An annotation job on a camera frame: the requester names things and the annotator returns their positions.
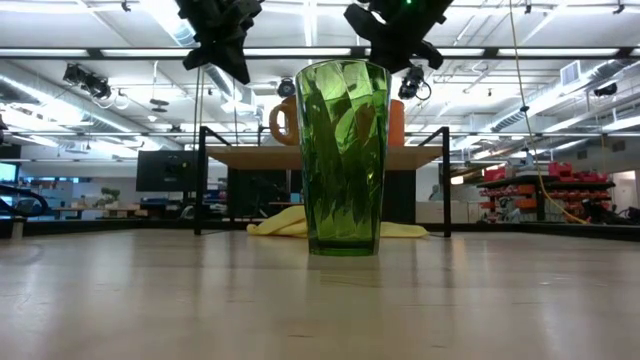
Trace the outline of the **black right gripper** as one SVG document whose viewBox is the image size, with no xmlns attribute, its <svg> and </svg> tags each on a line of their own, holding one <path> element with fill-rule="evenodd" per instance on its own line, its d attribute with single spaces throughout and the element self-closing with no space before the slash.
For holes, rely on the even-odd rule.
<svg viewBox="0 0 640 360">
<path fill-rule="evenodd" d="M 436 24 L 446 21 L 445 11 L 453 0 L 371 0 L 368 10 L 350 4 L 344 17 L 356 34 L 370 42 L 369 61 L 396 73 L 411 66 L 410 51 L 438 70 L 444 58 L 423 41 Z M 384 23 L 379 22 L 378 14 Z"/>
</svg>

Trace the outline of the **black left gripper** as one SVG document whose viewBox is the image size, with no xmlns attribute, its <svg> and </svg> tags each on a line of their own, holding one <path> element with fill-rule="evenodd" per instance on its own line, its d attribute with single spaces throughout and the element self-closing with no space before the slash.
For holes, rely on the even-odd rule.
<svg viewBox="0 0 640 360">
<path fill-rule="evenodd" d="M 183 59 L 186 70 L 216 65 L 241 84 L 250 82 L 244 43 L 263 0 L 175 0 L 178 16 L 194 31 L 201 46 Z"/>
</svg>

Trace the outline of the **orange mug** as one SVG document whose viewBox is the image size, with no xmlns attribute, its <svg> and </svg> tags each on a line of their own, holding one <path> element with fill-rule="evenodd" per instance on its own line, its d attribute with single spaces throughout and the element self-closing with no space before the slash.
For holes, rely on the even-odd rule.
<svg viewBox="0 0 640 360">
<path fill-rule="evenodd" d="M 405 133 L 405 106 L 402 101 L 393 99 L 389 111 L 388 144 L 402 147 Z"/>
</svg>

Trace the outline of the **large yellow ceramic mug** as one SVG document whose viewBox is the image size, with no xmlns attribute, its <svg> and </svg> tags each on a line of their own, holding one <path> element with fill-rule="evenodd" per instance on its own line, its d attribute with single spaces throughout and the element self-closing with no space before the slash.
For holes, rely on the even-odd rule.
<svg viewBox="0 0 640 360">
<path fill-rule="evenodd" d="M 284 116 L 284 130 L 282 133 L 278 124 L 278 115 Z M 285 98 L 276 105 L 269 114 L 269 129 L 273 138 L 285 146 L 299 144 L 298 110 L 296 96 Z"/>
</svg>

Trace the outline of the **green faceted glass tumbler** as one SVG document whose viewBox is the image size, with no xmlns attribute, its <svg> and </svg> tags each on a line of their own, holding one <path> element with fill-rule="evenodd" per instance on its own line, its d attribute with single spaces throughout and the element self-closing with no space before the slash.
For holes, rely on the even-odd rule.
<svg viewBox="0 0 640 360">
<path fill-rule="evenodd" d="M 371 256 L 381 231 L 391 75 L 328 60 L 295 78 L 309 250 Z"/>
</svg>

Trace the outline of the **wooden shelf black metal legs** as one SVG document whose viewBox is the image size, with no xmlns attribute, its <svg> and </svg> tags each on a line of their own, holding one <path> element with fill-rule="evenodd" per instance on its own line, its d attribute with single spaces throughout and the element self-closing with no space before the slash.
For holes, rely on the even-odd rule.
<svg viewBox="0 0 640 360">
<path fill-rule="evenodd" d="M 209 160 L 214 159 L 236 170 L 299 170 L 302 168 L 301 152 L 295 146 L 234 146 L 220 134 L 207 126 L 201 126 L 196 133 L 198 140 L 197 185 L 194 233 L 199 235 L 204 229 L 204 194 L 207 190 Z M 450 132 L 447 127 L 438 129 L 416 147 L 391 146 L 388 149 L 386 168 L 388 170 L 417 170 L 435 160 L 442 163 L 439 176 L 444 201 L 443 232 L 451 235 L 451 160 Z M 227 206 L 224 215 L 229 226 L 236 229 L 238 218 L 233 218 Z"/>
</svg>

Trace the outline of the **black computer monitor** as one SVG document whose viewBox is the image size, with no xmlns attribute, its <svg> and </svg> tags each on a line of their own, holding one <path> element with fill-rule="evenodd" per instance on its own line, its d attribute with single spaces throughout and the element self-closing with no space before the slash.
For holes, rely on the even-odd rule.
<svg viewBox="0 0 640 360">
<path fill-rule="evenodd" d="M 137 158 L 138 192 L 196 190 L 197 155 L 193 151 L 141 151 Z"/>
</svg>

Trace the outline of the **black cabinet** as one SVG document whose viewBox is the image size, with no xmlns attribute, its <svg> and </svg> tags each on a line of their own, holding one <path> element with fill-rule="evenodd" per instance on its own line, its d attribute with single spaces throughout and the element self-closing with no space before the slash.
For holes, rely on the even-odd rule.
<svg viewBox="0 0 640 360">
<path fill-rule="evenodd" d="M 301 205 L 300 170 L 230 169 L 228 210 L 233 218 L 258 219 Z M 382 220 L 412 224 L 416 220 L 416 171 L 385 172 Z"/>
</svg>

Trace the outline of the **white air vent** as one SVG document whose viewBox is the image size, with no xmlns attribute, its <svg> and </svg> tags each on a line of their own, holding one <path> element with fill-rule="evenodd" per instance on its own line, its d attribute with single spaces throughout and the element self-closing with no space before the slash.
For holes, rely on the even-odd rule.
<svg viewBox="0 0 640 360">
<path fill-rule="evenodd" d="M 581 61 L 575 60 L 560 69 L 560 80 L 563 86 L 576 84 L 581 79 Z"/>
</svg>

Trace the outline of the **beige cardboard box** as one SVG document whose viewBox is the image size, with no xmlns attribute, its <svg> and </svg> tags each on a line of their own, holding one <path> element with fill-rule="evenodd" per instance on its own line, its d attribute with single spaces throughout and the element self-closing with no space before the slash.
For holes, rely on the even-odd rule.
<svg viewBox="0 0 640 360">
<path fill-rule="evenodd" d="M 417 202 L 415 208 L 417 223 L 443 223 L 444 202 L 427 201 Z M 452 200 L 450 204 L 451 222 L 454 224 L 476 223 L 481 218 L 482 212 L 477 202 Z"/>
</svg>

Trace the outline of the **small potted plant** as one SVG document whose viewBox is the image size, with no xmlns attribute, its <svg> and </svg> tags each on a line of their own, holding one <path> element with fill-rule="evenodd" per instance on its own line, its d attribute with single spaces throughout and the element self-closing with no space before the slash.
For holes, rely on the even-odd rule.
<svg viewBox="0 0 640 360">
<path fill-rule="evenodd" d="M 120 196 L 120 190 L 115 188 L 102 187 L 101 195 L 94 203 L 96 208 L 106 208 L 108 206 L 117 206 Z"/>
</svg>

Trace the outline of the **yellow cloth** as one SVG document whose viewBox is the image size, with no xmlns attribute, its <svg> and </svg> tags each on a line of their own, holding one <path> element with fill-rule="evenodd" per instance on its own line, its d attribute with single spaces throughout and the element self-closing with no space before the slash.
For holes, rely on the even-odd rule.
<svg viewBox="0 0 640 360">
<path fill-rule="evenodd" d="M 302 205 L 288 207 L 258 225 L 248 224 L 246 231 L 253 236 L 305 238 L 307 225 L 304 207 Z M 383 238 L 423 238 L 428 235 L 429 232 L 418 225 L 382 222 L 380 227 L 380 236 Z"/>
</svg>

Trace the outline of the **wooden bench table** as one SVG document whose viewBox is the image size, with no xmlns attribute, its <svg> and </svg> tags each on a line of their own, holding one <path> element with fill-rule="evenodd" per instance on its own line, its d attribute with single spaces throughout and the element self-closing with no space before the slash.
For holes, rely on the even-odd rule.
<svg viewBox="0 0 640 360">
<path fill-rule="evenodd" d="M 146 218 L 149 215 L 149 212 L 141 209 L 139 205 L 90 207 L 72 204 L 65 207 L 53 207 L 51 211 L 57 220 L 130 219 Z"/>
</svg>

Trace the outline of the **rack with red bins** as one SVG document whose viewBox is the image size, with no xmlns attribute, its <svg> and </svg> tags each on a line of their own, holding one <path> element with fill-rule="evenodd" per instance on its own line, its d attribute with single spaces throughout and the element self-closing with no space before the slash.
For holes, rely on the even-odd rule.
<svg viewBox="0 0 640 360">
<path fill-rule="evenodd" d="M 479 195 L 486 223 L 598 223 L 612 209 L 610 177 L 567 162 L 483 172 Z"/>
</svg>

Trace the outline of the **black aluminium rig frame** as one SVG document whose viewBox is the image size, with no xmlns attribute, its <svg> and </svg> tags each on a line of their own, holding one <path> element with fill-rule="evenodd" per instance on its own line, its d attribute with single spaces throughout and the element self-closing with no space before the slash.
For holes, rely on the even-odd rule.
<svg viewBox="0 0 640 360">
<path fill-rule="evenodd" d="M 191 221 L 160 220 L 69 220 L 26 222 L 24 236 L 60 235 L 84 232 L 117 231 L 132 229 L 192 230 Z M 461 232 L 516 232 L 547 234 L 554 236 L 583 237 L 604 240 L 620 240 L 640 243 L 640 225 L 578 225 L 553 223 L 521 224 L 452 224 L 452 233 Z"/>
</svg>

